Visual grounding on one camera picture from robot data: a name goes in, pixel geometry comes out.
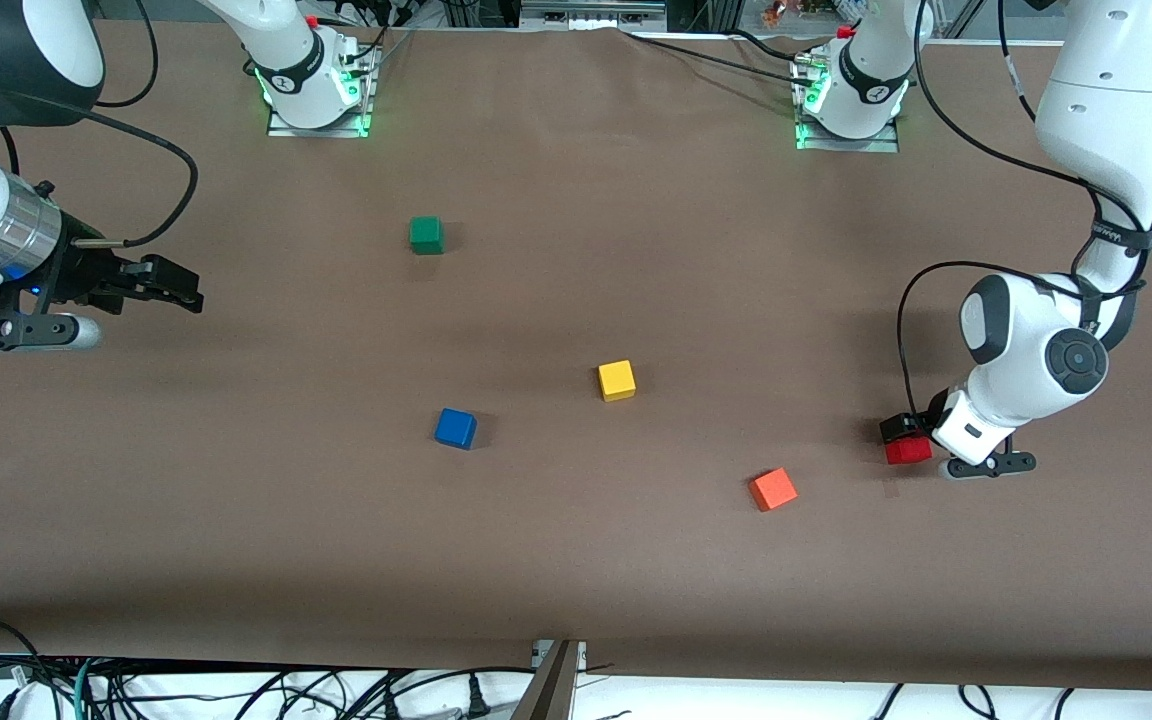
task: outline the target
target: green cube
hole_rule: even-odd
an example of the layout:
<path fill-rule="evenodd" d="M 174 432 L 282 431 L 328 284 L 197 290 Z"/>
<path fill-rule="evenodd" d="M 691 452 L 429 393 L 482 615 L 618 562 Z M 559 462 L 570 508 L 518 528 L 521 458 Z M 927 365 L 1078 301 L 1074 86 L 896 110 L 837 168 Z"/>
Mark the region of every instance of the green cube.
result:
<path fill-rule="evenodd" d="M 412 252 L 417 255 L 444 253 L 444 222 L 435 215 L 412 218 L 407 237 L 412 243 Z"/>

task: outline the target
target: yellow cube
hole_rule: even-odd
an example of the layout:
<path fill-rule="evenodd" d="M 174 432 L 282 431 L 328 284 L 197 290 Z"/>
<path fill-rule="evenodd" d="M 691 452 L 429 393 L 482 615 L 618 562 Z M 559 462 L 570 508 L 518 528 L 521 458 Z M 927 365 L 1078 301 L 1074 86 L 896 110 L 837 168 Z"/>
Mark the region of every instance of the yellow cube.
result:
<path fill-rule="evenodd" d="M 616 363 L 598 366 L 598 384 L 602 387 L 602 400 L 626 400 L 634 397 L 636 386 L 634 384 L 634 367 L 630 361 L 617 359 Z"/>

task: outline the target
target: brown table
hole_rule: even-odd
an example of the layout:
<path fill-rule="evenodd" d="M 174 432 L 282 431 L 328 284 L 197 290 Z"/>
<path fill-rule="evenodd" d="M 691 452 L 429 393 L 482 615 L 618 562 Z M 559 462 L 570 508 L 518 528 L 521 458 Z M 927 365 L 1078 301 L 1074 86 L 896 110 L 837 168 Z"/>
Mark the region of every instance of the brown table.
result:
<path fill-rule="evenodd" d="M 99 29 L 127 94 L 141 29 Z M 154 251 L 207 309 L 0 355 L 0 617 L 45 652 L 465 665 L 576 635 L 617 673 L 1152 687 L 1152 263 L 1106 387 L 1021 430 L 1036 473 L 947 483 L 876 437 L 909 276 L 1063 268 L 1078 188 L 917 94 L 899 156 L 797 151 L 776 82 L 614 31 L 419 32 L 369 141 L 271 141 L 227 28 L 159 32 L 118 116 L 202 167 Z M 1039 90 L 1055 51 L 1018 55 Z M 1043 158 L 996 50 L 927 59 L 965 128 Z M 109 234 L 184 179 L 88 123 L 18 143 Z M 442 258 L 407 249 L 419 214 Z M 977 278 L 918 293 L 920 397 L 969 369 Z M 607 406 L 591 369 L 621 357 L 639 396 Z M 431 442 L 445 406 L 480 447 Z M 799 500 L 760 514 L 780 465 Z"/>

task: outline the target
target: blue cube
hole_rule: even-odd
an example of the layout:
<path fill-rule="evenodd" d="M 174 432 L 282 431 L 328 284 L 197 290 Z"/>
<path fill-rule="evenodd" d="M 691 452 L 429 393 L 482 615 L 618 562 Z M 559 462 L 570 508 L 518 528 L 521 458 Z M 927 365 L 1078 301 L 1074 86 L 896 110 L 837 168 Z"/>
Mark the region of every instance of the blue cube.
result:
<path fill-rule="evenodd" d="M 473 415 L 445 407 L 444 412 L 438 416 L 434 439 L 440 444 L 468 450 L 473 445 L 473 432 L 477 429 L 479 429 L 479 422 Z"/>

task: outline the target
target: orange cube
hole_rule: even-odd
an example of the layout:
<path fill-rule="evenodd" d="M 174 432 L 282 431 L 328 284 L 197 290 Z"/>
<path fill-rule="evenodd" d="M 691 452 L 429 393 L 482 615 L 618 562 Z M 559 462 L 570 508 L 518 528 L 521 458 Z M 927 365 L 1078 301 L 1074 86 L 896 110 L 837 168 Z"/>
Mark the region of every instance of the orange cube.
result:
<path fill-rule="evenodd" d="M 799 495 L 785 468 L 774 469 L 771 473 L 750 480 L 749 492 L 755 497 L 758 509 L 763 511 L 774 510 Z"/>

